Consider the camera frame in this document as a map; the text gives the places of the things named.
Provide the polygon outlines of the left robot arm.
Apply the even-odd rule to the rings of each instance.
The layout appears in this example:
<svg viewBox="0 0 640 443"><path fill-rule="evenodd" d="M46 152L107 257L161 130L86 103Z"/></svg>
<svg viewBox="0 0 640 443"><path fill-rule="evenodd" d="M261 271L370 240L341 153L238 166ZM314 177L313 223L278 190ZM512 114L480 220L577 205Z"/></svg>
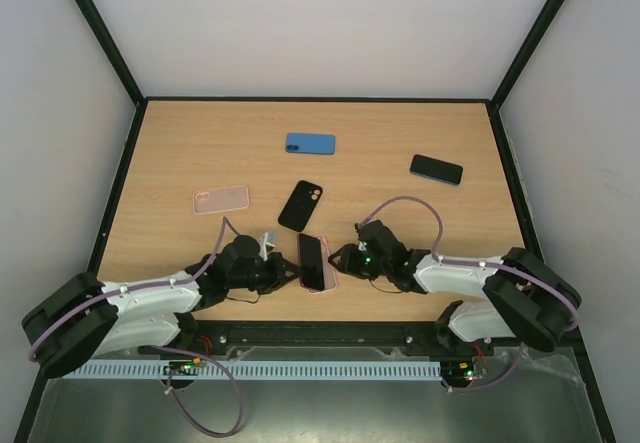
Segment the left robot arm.
<svg viewBox="0 0 640 443"><path fill-rule="evenodd" d="M232 289L267 295L299 274L265 240L247 235L166 277L125 283L79 273L23 318L28 357L45 377L58 378L108 353L145 346L188 350L200 333L195 312L223 302Z"/></svg>

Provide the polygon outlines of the black phone blue edge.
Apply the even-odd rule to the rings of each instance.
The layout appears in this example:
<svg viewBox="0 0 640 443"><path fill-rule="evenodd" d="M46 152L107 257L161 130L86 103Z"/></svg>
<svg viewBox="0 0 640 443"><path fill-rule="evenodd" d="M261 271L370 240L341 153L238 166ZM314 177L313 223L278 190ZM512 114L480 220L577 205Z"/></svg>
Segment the black phone blue edge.
<svg viewBox="0 0 640 443"><path fill-rule="evenodd" d="M411 174L450 185L459 185L463 167L443 160L415 154L409 166Z"/></svg>

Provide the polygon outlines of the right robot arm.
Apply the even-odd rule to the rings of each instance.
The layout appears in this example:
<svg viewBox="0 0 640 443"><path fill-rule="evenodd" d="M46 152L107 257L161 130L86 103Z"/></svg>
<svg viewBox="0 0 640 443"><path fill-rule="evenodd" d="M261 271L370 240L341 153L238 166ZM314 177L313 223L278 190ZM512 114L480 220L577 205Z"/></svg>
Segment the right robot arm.
<svg viewBox="0 0 640 443"><path fill-rule="evenodd" d="M448 257L406 248L379 220L356 232L356 244L328 257L338 272L369 281L384 277L401 292L473 299L450 304L440 316L436 342L447 354L486 338L515 338L551 352L577 326L580 294L527 249L513 247L490 258Z"/></svg>

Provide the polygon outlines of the black phone case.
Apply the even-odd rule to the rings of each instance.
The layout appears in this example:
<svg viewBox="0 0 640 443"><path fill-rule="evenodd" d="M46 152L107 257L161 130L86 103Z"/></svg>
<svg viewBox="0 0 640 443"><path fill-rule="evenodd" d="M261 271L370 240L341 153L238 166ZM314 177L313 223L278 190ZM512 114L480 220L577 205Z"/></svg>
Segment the black phone case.
<svg viewBox="0 0 640 443"><path fill-rule="evenodd" d="M298 181L278 216L278 223L290 230L303 232L322 195L321 186L306 180Z"/></svg>

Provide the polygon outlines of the pink translucent phone case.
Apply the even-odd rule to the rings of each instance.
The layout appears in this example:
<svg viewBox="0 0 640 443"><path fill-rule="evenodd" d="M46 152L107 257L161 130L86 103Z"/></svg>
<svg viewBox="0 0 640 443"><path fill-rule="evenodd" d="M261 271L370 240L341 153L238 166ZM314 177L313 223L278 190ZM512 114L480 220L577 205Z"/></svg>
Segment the pink translucent phone case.
<svg viewBox="0 0 640 443"><path fill-rule="evenodd" d="M193 195L193 212L196 215L244 210L249 204L249 189L246 185L199 190Z"/></svg>

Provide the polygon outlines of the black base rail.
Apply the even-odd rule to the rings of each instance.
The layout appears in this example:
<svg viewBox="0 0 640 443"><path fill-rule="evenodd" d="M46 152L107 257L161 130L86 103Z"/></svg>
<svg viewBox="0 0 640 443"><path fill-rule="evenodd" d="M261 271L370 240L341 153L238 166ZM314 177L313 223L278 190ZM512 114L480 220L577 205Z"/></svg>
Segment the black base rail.
<svg viewBox="0 0 640 443"><path fill-rule="evenodd" d="M235 347L321 347L399 349L409 356L436 360L472 357L481 349L487 355L500 347L518 347L514 337L483 338L474 343L455 343L435 322L191 322L169 348L206 350L225 355Z"/></svg>

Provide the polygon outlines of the black phone pink edge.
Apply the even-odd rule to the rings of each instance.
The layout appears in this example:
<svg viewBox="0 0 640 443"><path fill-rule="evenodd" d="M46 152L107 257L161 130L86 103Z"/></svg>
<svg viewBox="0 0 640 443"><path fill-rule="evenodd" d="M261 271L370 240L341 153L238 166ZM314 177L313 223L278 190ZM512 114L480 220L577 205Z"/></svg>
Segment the black phone pink edge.
<svg viewBox="0 0 640 443"><path fill-rule="evenodd" d="M300 282L306 289L323 291L324 271L321 242L306 234L298 235Z"/></svg>

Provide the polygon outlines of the blue phone case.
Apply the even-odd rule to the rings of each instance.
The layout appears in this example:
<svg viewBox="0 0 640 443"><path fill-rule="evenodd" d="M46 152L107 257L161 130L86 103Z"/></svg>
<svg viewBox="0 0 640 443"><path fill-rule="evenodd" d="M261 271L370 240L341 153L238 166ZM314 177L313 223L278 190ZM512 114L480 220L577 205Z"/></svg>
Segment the blue phone case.
<svg viewBox="0 0 640 443"><path fill-rule="evenodd" d="M336 137L330 134L288 133L285 151L288 153L333 155L336 150Z"/></svg>

